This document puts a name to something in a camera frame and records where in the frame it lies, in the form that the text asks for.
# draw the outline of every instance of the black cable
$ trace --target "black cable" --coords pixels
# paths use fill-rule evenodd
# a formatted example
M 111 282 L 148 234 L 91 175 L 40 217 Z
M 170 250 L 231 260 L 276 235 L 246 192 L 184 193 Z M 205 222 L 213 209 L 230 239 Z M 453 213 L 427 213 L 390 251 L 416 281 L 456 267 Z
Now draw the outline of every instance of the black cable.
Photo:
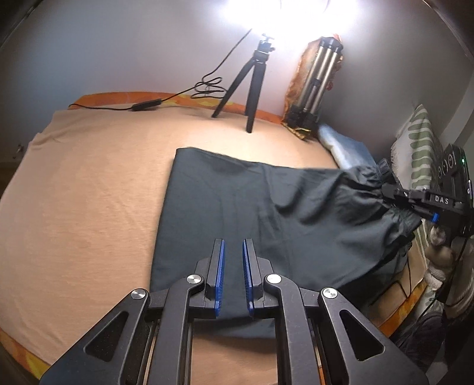
M 238 45 L 252 32 L 252 29 L 250 28 L 245 35 L 243 35 L 240 40 L 232 47 L 232 49 L 229 51 L 229 53 L 224 57 L 224 59 L 219 63 L 219 65 L 212 71 L 207 74 L 205 74 L 200 82 L 197 82 L 195 85 L 193 85 L 191 88 L 188 88 L 184 91 L 175 93 L 174 95 L 166 98 L 166 99 L 153 99 L 153 100 L 148 100 L 148 101 L 142 101 L 140 103 L 135 103 L 131 107 L 127 108 L 113 108 L 113 107 L 90 107 L 90 106 L 84 106 L 82 104 L 77 104 L 73 103 L 70 104 L 69 107 L 71 106 L 79 106 L 82 108 L 87 108 L 89 110 L 112 110 L 112 111 L 127 111 L 127 110 L 132 110 L 132 111 L 141 111 L 146 108 L 150 107 L 156 107 L 159 106 L 161 103 L 164 101 L 170 100 L 174 98 L 175 96 L 181 95 L 185 92 L 195 90 L 196 92 L 191 95 L 191 99 L 202 99 L 202 98 L 214 98 L 214 99 L 222 99 L 224 95 L 222 96 L 213 96 L 212 94 L 215 93 L 226 93 L 227 89 L 224 87 L 221 87 L 219 84 L 222 82 L 222 76 L 217 76 L 215 78 L 206 80 L 208 76 L 211 76 L 213 73 L 215 73 L 224 63 L 225 61 L 229 58 L 229 56 L 234 52 L 234 50 L 238 47 Z
M 397 261 L 395 263 L 395 267 L 393 269 L 393 273 L 390 277 L 390 280 L 392 283 L 390 285 L 388 285 L 381 293 L 379 293 L 375 298 L 372 299 L 372 301 L 368 304 L 368 306 L 373 306 L 374 303 L 376 303 L 387 291 L 390 290 L 390 288 L 397 284 L 399 287 L 400 287 L 400 290 L 403 292 L 403 295 L 405 296 L 405 299 L 408 299 L 408 297 L 410 296 L 411 292 L 407 294 L 407 292 L 405 291 L 405 288 L 403 287 L 403 285 L 401 284 L 400 280 L 399 279 L 395 279 L 395 276 L 397 275 L 397 265 L 400 261 L 400 259 L 402 258 L 402 256 L 400 254 L 397 254 Z
M 131 110 L 132 108 L 131 107 L 127 107 L 127 108 L 113 108 L 113 107 L 90 107 L 90 106 L 83 106 L 82 104 L 77 104 L 77 103 L 72 103 L 69 105 L 69 107 L 71 106 L 79 106 L 79 107 L 82 107 L 82 108 L 87 108 L 88 110 L 112 110 L 112 111 L 127 111 L 127 110 Z
M 408 279 L 410 280 L 410 294 L 409 294 L 409 296 L 410 296 L 410 295 L 411 295 L 411 291 L 413 290 L 413 288 L 411 287 L 410 256 L 408 255 L 408 253 L 407 253 L 407 267 L 408 267 Z
M 454 279 L 454 274 L 456 272 L 456 269 L 457 269 L 457 265 L 459 264 L 459 261 L 461 260 L 461 257 L 463 256 L 463 253 L 464 253 L 464 249 L 466 247 L 466 244 L 467 244 L 467 240 L 469 238 L 465 238 L 464 239 L 464 244 L 463 244 L 463 247 L 461 248 L 461 251 L 459 252 L 459 257 L 457 258 L 456 260 L 456 263 L 454 265 L 454 268 L 453 270 L 451 271 L 451 274 L 449 275 L 449 279 L 447 281 L 445 281 L 444 284 L 447 284 L 447 285 L 451 285 L 453 279 Z M 439 296 L 441 295 L 442 291 L 441 291 L 441 288 L 438 289 L 438 291 L 436 292 L 436 295 L 435 297 L 433 298 L 433 300 L 431 301 L 431 303 L 426 307 L 426 309 L 423 311 L 423 313 L 421 313 L 421 315 L 418 317 L 418 319 L 416 320 L 416 323 L 418 323 L 418 321 L 420 321 L 421 317 L 423 317 L 425 315 L 425 313 L 428 311 L 428 309 L 436 302 L 436 300 L 439 298 Z
M 194 87 L 191 88 L 194 89 L 196 92 L 191 95 L 191 99 L 202 99 L 202 98 L 213 98 L 213 99 L 222 99 L 227 92 L 227 89 L 224 87 L 220 86 L 219 84 L 222 82 L 222 76 L 217 76 L 215 78 L 206 80 L 208 76 L 211 76 L 213 73 L 215 73 L 228 59 L 228 57 L 234 52 L 234 50 L 238 47 L 238 45 L 248 36 L 248 34 L 252 32 L 252 29 L 250 28 L 245 35 L 243 35 L 240 40 L 232 47 L 232 49 L 229 51 L 229 53 L 224 57 L 224 59 L 220 62 L 220 64 L 214 69 L 214 71 L 209 72 L 205 74 L 200 82 L 197 82 Z M 216 93 L 224 93 L 222 96 L 213 96 L 212 94 Z
M 324 9 L 323 9 L 322 13 L 326 12 L 326 10 L 329 8 L 330 2 L 331 2 L 331 0 L 326 1 L 326 5 L 324 6 Z

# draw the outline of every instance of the light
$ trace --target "light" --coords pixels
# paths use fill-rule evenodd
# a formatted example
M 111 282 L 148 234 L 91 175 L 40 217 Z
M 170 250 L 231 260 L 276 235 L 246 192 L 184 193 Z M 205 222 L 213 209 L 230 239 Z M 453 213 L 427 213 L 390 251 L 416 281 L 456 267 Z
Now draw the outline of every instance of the light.
M 228 0 L 226 20 L 278 41 L 307 43 L 344 34 L 356 18 L 356 0 Z

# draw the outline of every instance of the tripod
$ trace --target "tripod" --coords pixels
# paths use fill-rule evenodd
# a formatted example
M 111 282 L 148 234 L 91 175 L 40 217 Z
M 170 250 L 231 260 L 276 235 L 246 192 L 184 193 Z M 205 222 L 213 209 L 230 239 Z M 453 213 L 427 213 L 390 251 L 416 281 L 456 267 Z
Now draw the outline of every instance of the tripod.
M 306 77 L 297 101 L 290 107 L 285 123 L 290 128 L 318 128 L 319 106 L 332 70 L 341 57 L 344 47 L 333 37 L 322 37 L 310 72 Z
M 242 67 L 235 80 L 229 87 L 216 110 L 212 114 L 213 118 L 217 118 L 219 113 L 222 111 L 230 97 L 247 76 L 250 70 L 253 68 L 252 81 L 250 83 L 250 89 L 248 91 L 247 103 L 245 105 L 245 115 L 247 116 L 246 130 L 248 133 L 252 132 L 254 126 L 255 113 L 257 112 L 258 99 L 260 98 L 260 91 L 262 90 L 262 83 L 264 81 L 266 61 L 270 55 L 270 52 L 274 51 L 270 43 L 271 37 L 264 35 L 265 40 L 260 40 L 257 49 L 254 51 L 252 58 Z

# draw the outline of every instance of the bed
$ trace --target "bed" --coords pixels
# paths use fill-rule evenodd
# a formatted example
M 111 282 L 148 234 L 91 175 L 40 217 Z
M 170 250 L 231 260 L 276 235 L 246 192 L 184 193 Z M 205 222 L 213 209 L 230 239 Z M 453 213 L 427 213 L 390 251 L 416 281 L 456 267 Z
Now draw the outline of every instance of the bed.
M 129 105 L 168 96 L 149 92 L 86 95 L 77 103 Z M 131 290 L 149 287 L 168 176 L 177 148 L 197 147 L 293 168 L 336 168 L 314 140 L 302 141 L 258 111 L 245 132 L 244 107 L 173 98 L 153 111 L 54 114 L 35 136 L 0 201 L 0 342 L 39 378 Z M 424 289 L 422 257 L 370 309 L 390 335 Z M 227 384 L 276 382 L 271 340 L 195 337 L 192 378 Z

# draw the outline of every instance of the black tripod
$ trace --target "black tripod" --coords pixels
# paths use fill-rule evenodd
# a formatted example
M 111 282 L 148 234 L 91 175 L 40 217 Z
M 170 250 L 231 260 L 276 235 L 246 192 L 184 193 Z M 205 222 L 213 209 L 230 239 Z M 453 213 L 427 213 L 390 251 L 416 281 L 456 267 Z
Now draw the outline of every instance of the black tripod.
M 235 80 L 229 87 L 216 110 L 212 114 L 213 118 L 217 118 L 219 113 L 222 111 L 234 91 L 240 85 L 242 80 L 247 76 L 252 68 L 254 72 L 252 74 L 252 81 L 250 83 L 250 89 L 248 91 L 247 104 L 245 105 L 245 115 L 247 116 L 247 132 L 251 133 L 254 126 L 255 113 L 257 112 L 258 99 L 260 98 L 260 91 L 262 90 L 262 83 L 264 81 L 266 61 L 270 55 L 270 52 L 274 51 L 270 43 L 271 37 L 266 35 L 265 40 L 260 40 L 257 49 L 254 51 L 252 58 L 242 67 Z

